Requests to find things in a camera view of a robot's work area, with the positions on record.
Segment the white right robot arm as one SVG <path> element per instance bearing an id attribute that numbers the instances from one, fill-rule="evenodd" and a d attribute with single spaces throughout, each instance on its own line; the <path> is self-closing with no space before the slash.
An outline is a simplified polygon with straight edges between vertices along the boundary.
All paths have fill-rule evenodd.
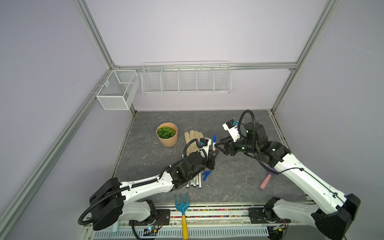
<path id="1" fill-rule="evenodd" d="M 269 141 L 263 125 L 257 122 L 245 124 L 246 133 L 240 132 L 240 123 L 229 120 L 223 124 L 229 136 L 216 143 L 225 155 L 244 153 L 257 160 L 273 175 L 284 175 L 296 184 L 313 201 L 298 204 L 272 197 L 258 217 L 273 223 L 291 220 L 317 228 L 330 240 L 343 240 L 355 220 L 361 200 L 354 194 L 344 194 L 322 180 L 279 142 Z"/>

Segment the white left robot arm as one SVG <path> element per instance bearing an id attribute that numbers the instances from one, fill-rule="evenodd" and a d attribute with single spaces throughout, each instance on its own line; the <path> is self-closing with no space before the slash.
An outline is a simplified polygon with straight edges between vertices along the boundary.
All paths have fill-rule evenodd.
<path id="1" fill-rule="evenodd" d="M 80 215 L 80 226 L 91 224 L 95 231 L 117 221 L 148 222 L 157 213 L 150 196 L 178 190 L 205 169 L 214 170 L 218 151 L 194 152 L 161 170 L 160 174 L 131 182 L 107 180 L 91 197 Z"/>

